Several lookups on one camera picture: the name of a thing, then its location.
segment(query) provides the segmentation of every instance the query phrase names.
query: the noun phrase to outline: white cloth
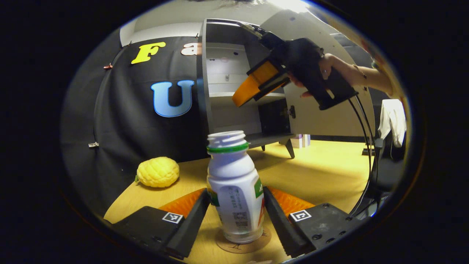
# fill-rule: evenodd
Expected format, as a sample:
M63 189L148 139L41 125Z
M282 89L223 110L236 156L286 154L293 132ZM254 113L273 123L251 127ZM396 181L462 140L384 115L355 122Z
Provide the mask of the white cloth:
M380 138L384 139L389 132L392 132L393 145L400 148L404 142L406 130L406 116L402 102L398 99L383 100L381 105L381 120L378 128Z

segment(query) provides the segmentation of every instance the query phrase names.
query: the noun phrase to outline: shelf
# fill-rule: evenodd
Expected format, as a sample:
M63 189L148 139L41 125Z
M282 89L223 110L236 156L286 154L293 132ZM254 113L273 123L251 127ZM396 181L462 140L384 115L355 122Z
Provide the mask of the shelf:
M295 137L295 134L290 134L290 133L277 133L277 134L268 134L268 135L265 135L262 133L256 133L256 134L246 135L244 139L246 139L246 141L250 143L249 148L257 148L260 146L265 146L265 145L279 142L282 140L288 140L293 137Z
M234 92L224 92L224 93L210 93L210 104L212 106L235 106L235 103L233 103L233 100L231 99L233 97ZM284 99L285 94L284 93L269 93L263 98L259 99L259 101L255 101L254 99L251 99L249 102L247 102L245 105L263 105L266 103L270 103L273 101L277 101L280 99Z

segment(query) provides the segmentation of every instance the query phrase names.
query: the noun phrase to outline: black cloth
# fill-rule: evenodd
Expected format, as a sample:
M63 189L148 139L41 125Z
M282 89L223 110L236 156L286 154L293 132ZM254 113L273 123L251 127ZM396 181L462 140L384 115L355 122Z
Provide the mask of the black cloth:
M116 39L107 45L115 45L115 42ZM141 45L157 42L165 42L166 45L160 47L156 54L149 54L150 60L131 64ZM106 63L100 60L101 64L92 68L88 64L82 66L93 81L80 87L74 87L72 83L70 89L74 92L69 92L64 105L68 111L62 118L65 120L62 130L67 135L62 138L64 160L81 196L99 215L103 216L134 180L139 163L159 156L167 156L177 162L208 156L205 149L207 135L203 134L205 124L201 122L198 108L197 85L191 88L191 108L176 117L163 117L156 113L154 91L151 89L155 83L171 82L173 86L168 90L168 103L173 107L181 104L182 90L177 86L178 81L197 81L196 55L185 56L181 50L184 44L194 42L197 42L194 37L170 37L138 42L119 50L113 48L113 57L109 59L107 56ZM112 69L104 70L103 66L111 61ZM72 96L72 93L88 93L90 90L94 93L89 96ZM74 116L79 116L79 123L74 122L77 120ZM88 143L95 141L99 147L89 149Z

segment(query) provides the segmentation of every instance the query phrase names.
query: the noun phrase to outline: small box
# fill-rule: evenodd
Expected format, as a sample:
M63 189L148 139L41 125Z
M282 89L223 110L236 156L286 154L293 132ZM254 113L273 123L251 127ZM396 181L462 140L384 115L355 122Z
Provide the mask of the small box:
M294 138L291 138L292 146L294 148L303 148L303 135L297 134Z
M307 147L311 145L311 135L309 134L303 134L303 147Z

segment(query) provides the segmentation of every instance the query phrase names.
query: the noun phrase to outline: orange gripper pad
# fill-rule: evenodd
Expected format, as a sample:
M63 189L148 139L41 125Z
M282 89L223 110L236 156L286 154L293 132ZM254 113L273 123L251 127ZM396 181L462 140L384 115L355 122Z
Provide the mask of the orange gripper pad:
M199 199L200 194L202 194L204 190L205 188L202 188L190 194L186 194L172 202L169 202L161 206L158 209L166 211L166 212L180 214L180 215L183 215L185 218L187 218L187 215L189 215L190 211L194 207L194 204L196 204L197 199Z
M237 107L245 104L251 100L257 93L260 92L259 86L272 78L279 71L270 63L266 61L259 66L254 72L248 75L248 78L239 86L233 94L232 100Z
M283 213L288 218L291 213L298 212L301 210L305 210L314 206L314 204L302 200L298 197L295 197L291 194L287 194L283 191L278 189L272 188L270 186L267 187L272 195L275 197L277 202L279 203L280 207L283 210Z

